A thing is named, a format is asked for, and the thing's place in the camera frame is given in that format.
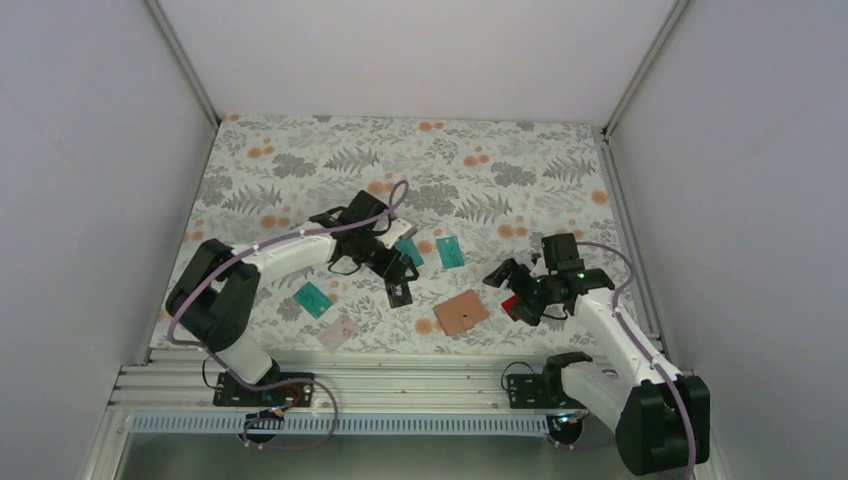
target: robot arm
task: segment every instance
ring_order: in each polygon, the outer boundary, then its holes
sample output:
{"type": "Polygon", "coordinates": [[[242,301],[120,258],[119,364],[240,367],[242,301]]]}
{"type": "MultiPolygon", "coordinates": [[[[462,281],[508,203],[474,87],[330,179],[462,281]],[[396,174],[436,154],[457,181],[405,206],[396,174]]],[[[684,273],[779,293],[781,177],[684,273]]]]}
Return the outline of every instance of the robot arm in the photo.
{"type": "MultiPolygon", "coordinates": [[[[315,215],[298,230],[350,225],[387,208],[369,193],[360,191],[348,207],[315,215]]],[[[357,265],[367,266],[387,283],[416,280],[418,271],[412,259],[394,247],[397,241],[414,234],[415,228],[409,222],[392,218],[389,227],[379,232],[374,231],[371,224],[332,234],[294,238],[257,251],[218,277],[219,282],[224,282],[220,288],[210,286],[204,290],[185,312],[181,323],[248,383],[273,383],[278,379],[279,366],[247,333],[259,287],[302,268],[335,263],[342,256],[351,257],[357,265]]],[[[167,311],[173,315],[212,271],[238,252],[250,248],[250,245],[227,246],[217,239],[202,243],[168,296],[167,311]]]]}
{"type": "Polygon", "coordinates": [[[686,465],[688,444],[682,413],[673,401],[661,368],[680,392],[692,423],[696,462],[709,457],[709,390],[697,376],[683,377],[645,337],[623,309],[612,308],[613,284],[601,269],[586,269],[571,234],[542,239],[543,256],[534,268],[506,260],[484,283],[507,286],[516,294],[508,313],[539,324],[551,304],[562,304],[568,321],[583,325],[597,339],[615,369],[607,375],[592,358],[569,352],[548,358],[542,376],[551,395],[577,400],[615,434],[625,465],[636,475],[686,465]]]}

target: green card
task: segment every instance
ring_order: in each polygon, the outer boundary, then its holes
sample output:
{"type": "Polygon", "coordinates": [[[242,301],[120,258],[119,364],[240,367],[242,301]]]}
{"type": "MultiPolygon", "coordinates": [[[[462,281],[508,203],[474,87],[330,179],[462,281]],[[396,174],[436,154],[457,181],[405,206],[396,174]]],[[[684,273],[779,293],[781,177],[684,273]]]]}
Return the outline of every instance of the green card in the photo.
{"type": "Polygon", "coordinates": [[[395,242],[395,248],[400,250],[401,253],[408,255],[416,267],[424,265],[424,259],[421,258],[421,253],[418,252],[418,247],[415,246],[415,242],[412,239],[395,242]]]}
{"type": "Polygon", "coordinates": [[[294,299],[315,318],[320,317],[333,306],[333,301],[318,290],[312,282],[306,282],[306,285],[300,287],[300,290],[295,292],[294,299]]]}
{"type": "Polygon", "coordinates": [[[465,258],[459,248],[459,240],[455,236],[436,239],[436,247],[442,257],[443,267],[456,268],[465,265],[465,258]]]}

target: floral tablecloth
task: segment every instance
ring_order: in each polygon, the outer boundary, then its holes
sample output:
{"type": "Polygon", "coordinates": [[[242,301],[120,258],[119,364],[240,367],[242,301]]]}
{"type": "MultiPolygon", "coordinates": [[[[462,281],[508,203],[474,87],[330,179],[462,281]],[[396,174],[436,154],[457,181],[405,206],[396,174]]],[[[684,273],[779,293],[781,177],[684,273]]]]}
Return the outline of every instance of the floral tablecloth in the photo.
{"type": "MultiPolygon", "coordinates": [[[[249,328],[261,346],[322,350],[317,335],[348,314],[361,331],[340,351],[511,355],[597,350],[591,334],[574,322],[544,320],[535,328],[513,322],[500,307],[511,294],[481,282],[508,257],[529,262],[545,235],[573,232],[578,239],[618,245],[586,125],[228,116],[170,285],[205,239],[254,243],[310,215],[347,205],[360,189],[386,201],[400,179],[409,181],[411,191],[398,214],[419,227],[414,240],[425,260],[420,279],[410,285],[414,303],[390,308],[383,281],[368,269],[345,277],[325,266],[307,268],[260,289],[249,328]],[[445,270],[435,240],[450,235],[458,237],[466,263],[445,270]],[[292,298],[307,281],[334,302],[317,320],[292,298]],[[491,315],[448,337],[432,308],[468,289],[480,294],[491,315]]],[[[603,267],[616,283],[624,280],[624,266],[610,254],[582,247],[581,253],[587,266],[603,267]]],[[[152,346],[170,345],[168,321],[163,310],[152,346]]],[[[189,334],[180,329],[178,336],[189,334]]]]}

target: white panel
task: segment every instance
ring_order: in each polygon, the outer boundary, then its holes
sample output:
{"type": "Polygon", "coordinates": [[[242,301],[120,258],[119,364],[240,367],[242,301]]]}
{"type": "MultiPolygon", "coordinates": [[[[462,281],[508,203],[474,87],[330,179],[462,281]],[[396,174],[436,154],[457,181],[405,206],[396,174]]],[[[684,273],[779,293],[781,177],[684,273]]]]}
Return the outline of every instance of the white panel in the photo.
{"type": "Polygon", "coordinates": [[[141,2],[16,2],[0,22],[0,463],[77,478],[211,128],[141,2]]]}
{"type": "Polygon", "coordinates": [[[730,478],[844,478],[848,3],[693,2],[614,134],[730,478]]]}
{"type": "Polygon", "coordinates": [[[673,0],[162,0],[219,114],[601,125],[673,0]]]}

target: purple cable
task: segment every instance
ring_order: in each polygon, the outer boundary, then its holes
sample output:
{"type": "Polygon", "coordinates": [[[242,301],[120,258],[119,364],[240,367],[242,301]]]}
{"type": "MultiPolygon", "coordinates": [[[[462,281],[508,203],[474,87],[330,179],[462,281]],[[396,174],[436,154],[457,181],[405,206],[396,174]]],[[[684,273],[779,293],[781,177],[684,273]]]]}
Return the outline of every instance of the purple cable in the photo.
{"type": "MultiPolygon", "coordinates": [[[[233,372],[230,372],[230,375],[232,375],[233,378],[235,378],[236,381],[239,382],[242,386],[247,387],[247,388],[252,386],[249,383],[245,382],[243,379],[241,379],[238,375],[235,375],[233,372]]],[[[280,387],[284,387],[286,385],[291,385],[291,384],[294,384],[294,383],[310,383],[310,384],[316,385],[316,386],[320,387],[321,390],[324,390],[324,392],[327,393],[327,396],[330,397],[330,401],[333,403],[333,421],[330,424],[330,429],[327,431],[327,433],[325,433],[324,436],[319,438],[318,440],[316,440],[312,443],[307,443],[305,445],[295,445],[295,446],[267,445],[267,446],[265,446],[264,444],[256,443],[256,442],[248,439],[247,438],[247,431],[250,430],[251,427],[253,427],[254,425],[256,425],[258,423],[262,423],[262,422],[267,421],[267,420],[279,420],[279,419],[258,417],[258,418],[254,418],[253,420],[244,424],[244,430],[242,431],[241,439],[244,442],[245,446],[254,446],[254,447],[259,448],[260,450],[262,450],[264,448],[268,448],[269,450],[282,450],[282,451],[288,451],[288,452],[296,452],[296,451],[302,451],[302,450],[309,450],[310,448],[320,447],[321,445],[324,445],[325,443],[327,443],[330,440],[330,437],[333,436],[333,433],[335,433],[336,428],[338,427],[338,424],[339,424],[339,406],[336,403],[336,397],[333,396],[333,392],[331,392],[330,389],[327,388],[326,385],[319,382],[318,380],[314,380],[314,379],[311,379],[311,378],[291,378],[289,380],[283,380],[281,382],[277,382],[277,383],[274,383],[272,385],[267,385],[266,387],[280,388],[280,387]]]]}
{"type": "MultiPolygon", "coordinates": [[[[174,318],[171,320],[171,324],[168,325],[168,340],[175,345],[197,346],[197,347],[205,348],[204,345],[201,342],[191,341],[191,340],[178,340],[177,338],[174,338],[174,331],[176,330],[177,324],[179,324],[180,319],[185,314],[186,310],[188,310],[188,307],[190,307],[191,304],[195,300],[197,300],[197,297],[199,297],[200,294],[209,285],[212,284],[212,282],[215,280],[215,278],[217,278],[220,274],[224,273],[228,268],[230,268],[236,262],[242,260],[243,258],[245,258],[245,257],[247,257],[247,256],[249,256],[249,255],[251,255],[255,252],[258,252],[260,250],[264,250],[268,247],[271,247],[271,246],[276,245],[276,244],[281,243],[281,242],[285,242],[286,240],[291,240],[293,238],[306,237],[306,236],[311,236],[311,235],[322,235],[322,234],[334,233],[334,232],[343,232],[345,230],[352,230],[354,228],[363,227],[363,226],[369,225],[371,223],[376,223],[376,222],[378,222],[378,221],[380,221],[384,218],[387,218],[389,215],[392,215],[394,213],[394,211],[397,210],[397,208],[400,206],[400,204],[403,203],[404,199],[406,198],[406,194],[408,192],[409,192],[409,182],[407,182],[406,180],[401,180],[398,183],[396,183],[395,186],[392,188],[392,191],[389,194],[389,208],[382,213],[374,215],[373,217],[367,218],[367,219],[362,220],[360,222],[352,223],[350,225],[343,225],[341,227],[316,228],[314,230],[293,231],[293,232],[284,233],[283,235],[265,240],[264,242],[261,242],[258,245],[256,245],[254,248],[247,249],[247,250],[239,253],[238,255],[234,255],[232,258],[230,258],[229,260],[227,260],[226,262],[221,264],[218,268],[216,268],[214,271],[212,271],[212,273],[210,273],[209,276],[207,276],[205,279],[203,279],[203,281],[200,282],[200,284],[197,286],[197,288],[195,288],[194,291],[189,294],[189,296],[186,298],[186,300],[183,302],[183,304],[180,305],[180,308],[178,308],[177,311],[174,313],[174,318]],[[400,188],[401,186],[404,187],[403,193],[400,195],[398,200],[396,202],[394,202],[393,199],[394,199],[395,193],[397,192],[398,188],[400,188]]],[[[318,447],[318,446],[321,446],[321,445],[327,443],[327,441],[330,439],[330,437],[333,436],[333,433],[336,431],[336,427],[338,426],[338,421],[339,421],[339,405],[338,405],[338,402],[336,402],[336,397],[333,396],[333,393],[330,391],[330,389],[327,388],[327,386],[324,385],[323,383],[319,382],[318,380],[314,380],[314,379],[310,379],[310,378],[292,378],[292,379],[272,383],[270,385],[262,385],[262,386],[253,385],[253,384],[247,382],[245,379],[241,378],[236,372],[232,371],[230,369],[229,365],[227,365],[217,355],[215,355],[212,352],[209,352],[209,354],[212,356],[212,358],[216,362],[218,362],[218,364],[220,364],[227,372],[229,372],[230,376],[232,376],[235,379],[236,382],[238,382],[242,387],[244,387],[248,390],[252,390],[254,392],[259,392],[259,391],[265,391],[265,390],[275,390],[277,388],[284,387],[284,386],[287,386],[287,385],[291,385],[291,384],[294,384],[294,383],[307,383],[307,384],[313,384],[313,385],[318,386],[319,388],[321,388],[322,390],[324,390],[327,393],[328,397],[330,397],[330,402],[332,402],[332,404],[333,404],[333,421],[332,421],[332,424],[330,426],[330,430],[327,431],[326,435],[321,437],[316,442],[306,444],[306,445],[295,446],[295,447],[268,447],[269,449],[289,450],[289,451],[306,450],[306,449],[318,447]]],[[[252,420],[251,422],[248,422],[245,425],[245,427],[244,427],[245,429],[244,429],[244,433],[242,435],[242,439],[245,440],[245,443],[247,445],[253,445],[253,446],[257,446],[259,448],[263,448],[261,446],[261,444],[251,442],[250,440],[247,439],[247,430],[252,425],[259,423],[260,421],[263,421],[263,420],[262,419],[254,419],[254,420],[252,420]]]]}
{"type": "Polygon", "coordinates": [[[261,242],[261,243],[257,244],[256,246],[254,246],[254,248],[249,248],[249,249],[239,253],[238,255],[234,255],[232,258],[230,258],[226,262],[222,263],[218,268],[216,268],[214,271],[212,271],[212,273],[210,273],[208,277],[203,279],[203,281],[200,282],[200,284],[197,286],[197,288],[195,288],[194,291],[189,294],[189,296],[186,298],[186,300],[183,302],[183,304],[180,305],[180,308],[178,308],[177,311],[174,313],[174,318],[171,320],[170,325],[168,325],[168,341],[173,343],[174,345],[184,345],[184,346],[189,346],[189,347],[204,348],[203,344],[198,342],[198,341],[179,340],[179,339],[175,338],[174,337],[174,331],[177,329],[177,324],[180,323],[180,319],[183,318],[183,315],[185,315],[185,312],[186,312],[186,310],[188,310],[188,307],[190,307],[191,304],[194,303],[195,300],[197,300],[197,297],[199,297],[200,294],[203,293],[204,290],[206,290],[206,287],[211,285],[212,282],[219,275],[221,275],[222,273],[227,271],[227,269],[230,268],[231,266],[233,266],[236,262],[244,259],[245,257],[247,257],[249,255],[252,255],[255,252],[258,252],[260,250],[264,250],[268,247],[274,246],[278,243],[285,242],[286,240],[291,240],[293,238],[308,237],[308,236],[312,236],[312,235],[323,235],[323,234],[326,234],[326,233],[343,232],[345,230],[353,230],[354,228],[364,227],[365,225],[369,225],[371,223],[376,223],[376,222],[388,217],[389,215],[393,214],[394,211],[400,206],[400,204],[403,203],[404,199],[406,198],[406,194],[408,192],[409,192],[409,182],[407,182],[406,180],[401,180],[401,181],[399,181],[398,183],[395,184],[395,186],[392,188],[392,192],[389,194],[389,208],[388,208],[388,210],[386,210],[382,213],[379,213],[377,215],[374,215],[371,218],[367,218],[367,219],[362,220],[360,222],[351,223],[350,225],[343,225],[341,227],[316,228],[314,230],[305,230],[305,231],[298,231],[298,230],[291,231],[291,232],[288,232],[288,233],[284,233],[280,236],[265,240],[264,242],[261,242]],[[398,188],[401,185],[403,185],[403,187],[404,187],[403,193],[401,194],[400,198],[398,198],[397,202],[392,202],[392,199],[395,196],[395,192],[397,192],[398,188]]]}
{"type": "MultiPolygon", "coordinates": [[[[618,258],[624,261],[624,264],[627,265],[627,271],[629,276],[627,280],[622,283],[612,294],[612,310],[615,314],[615,319],[618,320],[618,324],[621,325],[621,328],[624,330],[624,333],[627,334],[627,337],[636,345],[636,348],[642,353],[642,356],[645,357],[645,360],[648,362],[653,362],[653,357],[645,345],[639,341],[636,337],[636,334],[633,330],[630,329],[630,326],[627,325],[627,322],[624,321],[624,317],[621,316],[621,313],[618,312],[618,301],[621,299],[621,294],[624,292],[624,289],[629,287],[630,284],[633,283],[633,278],[635,276],[636,268],[633,266],[633,263],[620,251],[617,249],[610,247],[609,245],[604,245],[603,243],[596,242],[577,242],[577,245],[585,245],[587,247],[596,247],[602,250],[606,250],[608,252],[614,253],[618,258]]],[[[666,385],[668,385],[668,389],[671,391],[671,395],[674,397],[674,403],[677,404],[677,409],[680,412],[680,416],[683,418],[683,429],[686,431],[686,441],[689,444],[689,458],[686,463],[686,471],[683,474],[683,478],[688,480],[692,477],[692,472],[695,470],[695,431],[692,428],[692,421],[689,419],[689,412],[686,410],[686,405],[683,403],[683,397],[680,396],[680,391],[677,390],[677,386],[674,385],[674,381],[671,379],[671,375],[662,368],[661,365],[655,366],[657,373],[665,381],[666,385]]]]}

